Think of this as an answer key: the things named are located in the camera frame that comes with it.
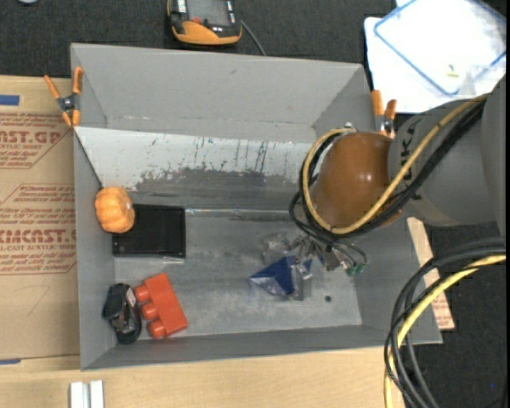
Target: cardboard sheet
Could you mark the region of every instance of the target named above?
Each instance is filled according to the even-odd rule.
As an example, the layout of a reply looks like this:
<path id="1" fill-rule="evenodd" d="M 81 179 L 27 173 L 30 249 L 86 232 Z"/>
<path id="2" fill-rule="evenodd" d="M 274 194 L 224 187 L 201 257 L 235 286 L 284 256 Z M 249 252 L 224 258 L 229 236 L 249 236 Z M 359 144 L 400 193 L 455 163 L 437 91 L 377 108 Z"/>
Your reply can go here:
<path id="1" fill-rule="evenodd" d="M 0 360 L 77 354 L 72 132 L 42 77 L 0 94 L 19 96 L 0 105 Z"/>

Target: yellow cable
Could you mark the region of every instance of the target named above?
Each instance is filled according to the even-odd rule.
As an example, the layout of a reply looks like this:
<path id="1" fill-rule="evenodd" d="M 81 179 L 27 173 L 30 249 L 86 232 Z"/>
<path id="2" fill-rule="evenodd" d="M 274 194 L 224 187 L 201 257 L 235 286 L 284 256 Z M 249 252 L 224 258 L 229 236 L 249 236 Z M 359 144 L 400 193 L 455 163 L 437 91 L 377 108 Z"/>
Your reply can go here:
<path id="1" fill-rule="evenodd" d="M 436 288 L 434 288 L 411 312 L 411 314 L 406 318 L 402 327 L 399 329 L 399 333 L 397 335 L 397 347 L 400 348 L 400 345 L 404 341 L 406 334 L 412 328 L 414 323 L 419 319 L 419 316 L 422 312 L 429 306 L 429 304 L 444 290 L 454 285 L 456 282 L 476 272 L 482 266 L 488 266 L 491 264 L 497 264 L 506 259 L 506 254 L 495 255 L 486 258 L 482 258 L 474 263 L 469 264 L 464 270 L 461 272 L 457 272 L 456 274 L 451 275 L 449 278 L 444 280 L 442 284 L 439 284 Z M 394 360 L 393 356 L 389 356 L 389 364 L 391 369 L 394 369 Z M 384 399 L 386 408 L 392 408 L 392 383 L 393 381 L 389 377 L 388 371 L 385 371 L 384 378 Z"/>
<path id="2" fill-rule="evenodd" d="M 319 148 L 319 145 L 322 144 L 326 139 L 331 137 L 334 134 L 342 133 L 343 129 L 336 129 L 331 130 L 330 132 L 324 134 L 321 136 L 312 146 L 311 150 L 309 151 L 306 161 L 303 164 L 303 199 L 306 203 L 306 207 L 309 210 L 310 215 L 312 218 L 315 219 L 315 221 L 320 225 L 321 228 L 327 231 L 331 231 L 334 234 L 337 235 L 343 235 L 350 233 L 354 230 L 357 230 L 360 226 L 368 222 L 380 209 L 380 207 L 385 204 L 385 202 L 388 200 L 388 198 L 391 196 L 391 194 L 394 192 L 394 190 L 397 188 L 397 186 L 400 184 L 400 180 L 408 173 L 410 170 L 411 165 L 414 163 L 414 161 L 421 155 L 423 150 L 427 147 L 428 143 L 436 136 L 436 134 L 442 129 L 443 126 L 448 124 L 453 118 L 455 118 L 457 115 L 465 111 L 468 107 L 472 106 L 475 103 L 478 103 L 480 101 L 483 101 L 486 99 L 489 95 L 480 95 L 479 97 L 476 97 L 474 99 L 470 99 L 469 101 L 463 103 L 462 105 L 459 105 L 454 110 L 452 110 L 450 113 L 448 113 L 444 118 L 442 118 L 432 129 L 425 138 L 422 139 L 421 143 L 416 147 L 410 158 L 406 161 L 406 163 L 402 166 L 402 168 L 399 170 L 391 184 L 387 187 L 387 189 L 383 192 L 382 196 L 378 199 L 376 204 L 372 206 L 372 208 L 365 213 L 365 215 L 359 219 L 358 221 L 351 224 L 349 227 L 342 227 L 337 228 L 335 226 L 330 225 L 327 223 L 316 211 L 314 207 L 314 203 L 312 202 L 312 197 L 309 194 L 309 164 L 311 163 L 312 157 L 314 156 L 314 153 Z"/>

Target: orange and black device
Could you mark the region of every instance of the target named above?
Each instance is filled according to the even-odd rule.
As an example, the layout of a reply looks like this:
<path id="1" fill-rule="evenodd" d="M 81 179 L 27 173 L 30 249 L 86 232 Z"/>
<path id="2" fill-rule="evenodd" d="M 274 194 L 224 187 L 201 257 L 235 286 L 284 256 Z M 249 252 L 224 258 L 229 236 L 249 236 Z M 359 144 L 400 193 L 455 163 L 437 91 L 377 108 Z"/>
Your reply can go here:
<path id="1" fill-rule="evenodd" d="M 172 34 L 186 45 L 237 43 L 242 27 L 230 0 L 167 0 Z"/>

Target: blue block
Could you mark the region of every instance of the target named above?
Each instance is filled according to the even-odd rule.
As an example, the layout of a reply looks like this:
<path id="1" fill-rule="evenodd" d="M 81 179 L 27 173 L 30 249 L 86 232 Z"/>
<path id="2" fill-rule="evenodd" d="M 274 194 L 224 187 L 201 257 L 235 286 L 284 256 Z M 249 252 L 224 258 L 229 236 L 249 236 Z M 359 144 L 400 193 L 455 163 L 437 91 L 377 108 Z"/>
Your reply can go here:
<path id="1" fill-rule="evenodd" d="M 294 291 L 291 267 L 295 261 L 294 256 L 283 257 L 263 270 L 259 270 L 249 280 L 273 295 L 290 295 Z"/>

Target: bin floor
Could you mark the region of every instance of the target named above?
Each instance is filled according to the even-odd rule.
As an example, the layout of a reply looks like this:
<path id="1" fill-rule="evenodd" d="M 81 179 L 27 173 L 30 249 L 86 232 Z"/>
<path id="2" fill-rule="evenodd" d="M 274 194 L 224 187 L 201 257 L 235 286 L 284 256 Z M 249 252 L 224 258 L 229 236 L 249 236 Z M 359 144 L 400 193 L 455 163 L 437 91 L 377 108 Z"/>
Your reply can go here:
<path id="1" fill-rule="evenodd" d="M 292 241 L 300 230 L 286 212 L 190 211 L 185 260 L 115 258 L 116 282 L 137 286 L 165 272 L 189 327 L 174 337 L 360 325 L 352 279 L 315 259 L 311 295 L 302 301 L 271 295 L 249 277 L 264 268 L 269 240 Z M 150 338 L 143 332 L 142 338 Z"/>

